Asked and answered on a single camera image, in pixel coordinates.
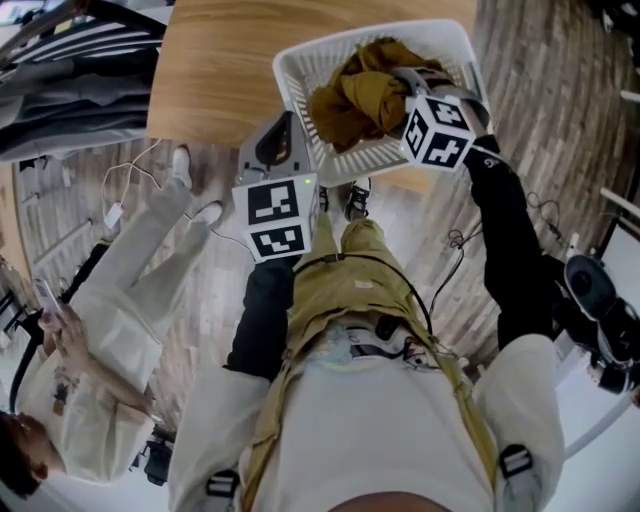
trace hanging clothes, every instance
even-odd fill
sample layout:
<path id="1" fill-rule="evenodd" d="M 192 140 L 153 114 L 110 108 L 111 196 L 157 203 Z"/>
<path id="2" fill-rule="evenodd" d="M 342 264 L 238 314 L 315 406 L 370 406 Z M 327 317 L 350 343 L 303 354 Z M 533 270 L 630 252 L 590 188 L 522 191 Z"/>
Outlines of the hanging clothes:
<path id="1" fill-rule="evenodd" d="M 155 49 L 19 64 L 0 85 L 0 162 L 144 136 Z"/>

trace khaki pants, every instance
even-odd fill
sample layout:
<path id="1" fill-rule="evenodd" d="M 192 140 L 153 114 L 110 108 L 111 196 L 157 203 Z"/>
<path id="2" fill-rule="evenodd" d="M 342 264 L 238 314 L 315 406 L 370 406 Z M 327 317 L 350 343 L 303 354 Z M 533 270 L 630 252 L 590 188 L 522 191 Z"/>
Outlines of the khaki pants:
<path id="1" fill-rule="evenodd" d="M 387 249 L 384 232 L 373 220 L 359 219 L 351 222 L 342 234 L 340 245 L 344 254 L 367 253 L 372 256 L 378 256 L 391 263 L 397 269 L 402 269 L 400 263 Z M 339 252 L 333 238 L 329 216 L 326 213 L 321 213 L 318 217 L 316 233 L 313 239 L 313 249 L 302 257 L 298 267 L 308 261 L 322 258 L 329 254 L 338 254 Z"/>

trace white pants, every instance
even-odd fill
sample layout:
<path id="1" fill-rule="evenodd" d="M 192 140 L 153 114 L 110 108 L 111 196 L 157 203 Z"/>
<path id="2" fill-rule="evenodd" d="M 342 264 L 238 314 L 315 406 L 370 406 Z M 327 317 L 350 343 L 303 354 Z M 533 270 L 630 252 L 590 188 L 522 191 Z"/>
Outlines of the white pants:
<path id="1" fill-rule="evenodd" d="M 137 304 L 140 313 L 164 336 L 172 323 L 187 284 L 209 240 L 209 227 L 192 222 L 174 254 L 158 268 L 140 277 L 169 231 L 191 202 L 191 191 L 177 179 L 147 201 L 116 238 L 87 279 L 97 286 L 116 286 Z"/>

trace smartphone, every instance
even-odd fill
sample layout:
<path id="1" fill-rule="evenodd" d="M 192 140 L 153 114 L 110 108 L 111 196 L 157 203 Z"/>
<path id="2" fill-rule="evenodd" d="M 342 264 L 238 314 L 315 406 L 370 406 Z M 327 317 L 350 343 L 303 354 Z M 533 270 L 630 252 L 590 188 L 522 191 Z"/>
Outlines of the smartphone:
<path id="1" fill-rule="evenodd" d="M 56 299 L 56 296 L 51 291 L 49 283 L 44 279 L 34 279 L 33 285 L 36 290 L 36 295 L 38 296 L 38 301 L 45 313 L 62 315 L 58 299 Z"/>

